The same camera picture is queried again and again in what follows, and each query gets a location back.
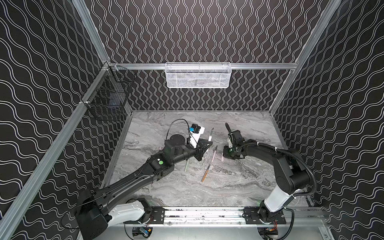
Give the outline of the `white pink pen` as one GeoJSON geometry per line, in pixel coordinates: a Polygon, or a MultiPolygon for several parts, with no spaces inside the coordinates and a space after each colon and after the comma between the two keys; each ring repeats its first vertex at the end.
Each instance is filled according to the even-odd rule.
{"type": "Polygon", "coordinates": [[[213,134],[214,134],[214,128],[211,129],[211,132],[210,132],[210,135],[209,135],[209,141],[212,142],[212,138],[213,138],[213,134]]]}

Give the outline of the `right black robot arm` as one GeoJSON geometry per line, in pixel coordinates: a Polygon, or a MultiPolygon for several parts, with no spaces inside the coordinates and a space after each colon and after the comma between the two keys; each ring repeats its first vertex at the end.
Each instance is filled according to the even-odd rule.
{"type": "Polygon", "coordinates": [[[223,149],[225,158],[241,160],[254,157],[274,168],[277,185],[260,203],[259,208],[259,215],[265,221],[275,216],[296,197],[310,196],[316,192],[315,175],[299,152],[279,149],[256,140],[245,140],[240,131],[231,130],[228,123],[225,126],[229,137],[229,143],[223,149]]]}

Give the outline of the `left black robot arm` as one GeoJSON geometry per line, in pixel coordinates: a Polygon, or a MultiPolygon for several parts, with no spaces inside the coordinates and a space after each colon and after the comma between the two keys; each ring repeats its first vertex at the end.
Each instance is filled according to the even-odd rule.
{"type": "Polygon", "coordinates": [[[198,140],[193,147],[182,135],[173,135],[165,140],[162,150],[150,156],[135,172],[118,182],[92,191],[86,189],[78,197],[74,215],[83,239],[93,240],[101,235],[117,218],[113,210],[122,201],[142,189],[170,174],[175,164],[191,157],[201,161],[205,152],[212,146],[208,140],[198,140]]]}

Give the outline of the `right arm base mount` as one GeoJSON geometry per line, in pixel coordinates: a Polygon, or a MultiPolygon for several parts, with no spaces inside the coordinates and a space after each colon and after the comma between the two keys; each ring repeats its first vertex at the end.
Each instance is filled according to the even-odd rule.
{"type": "Polygon", "coordinates": [[[266,207],[246,207],[242,217],[247,225],[285,225],[287,223],[282,210],[271,213],[266,207]]]}

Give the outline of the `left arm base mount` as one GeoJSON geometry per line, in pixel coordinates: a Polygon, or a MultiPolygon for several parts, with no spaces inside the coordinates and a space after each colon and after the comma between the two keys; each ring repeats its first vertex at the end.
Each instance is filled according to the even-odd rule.
{"type": "Polygon", "coordinates": [[[136,221],[125,221],[125,224],[131,225],[151,225],[163,224],[165,218],[165,209],[162,207],[153,207],[151,211],[145,211],[144,215],[136,221]]]}

